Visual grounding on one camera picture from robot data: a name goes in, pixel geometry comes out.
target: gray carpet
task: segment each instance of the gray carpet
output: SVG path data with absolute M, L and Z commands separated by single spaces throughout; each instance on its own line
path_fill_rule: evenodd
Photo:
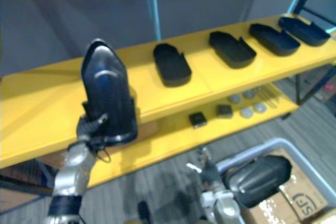
M 290 81 L 276 84 L 294 96 Z M 336 118 L 315 99 L 310 99 L 285 121 L 277 118 L 207 146 L 214 160 L 219 161 L 272 137 L 293 142 L 336 188 Z M 81 214 L 87 223 L 123 223 L 137 217 L 137 204 L 145 200 L 155 223 L 194 223 L 202 215 L 198 204 L 201 183 L 185 167 L 187 162 L 198 164 L 195 150 L 90 189 Z M 4 214 L 0 223 L 42 223 L 49 202 L 45 198 Z

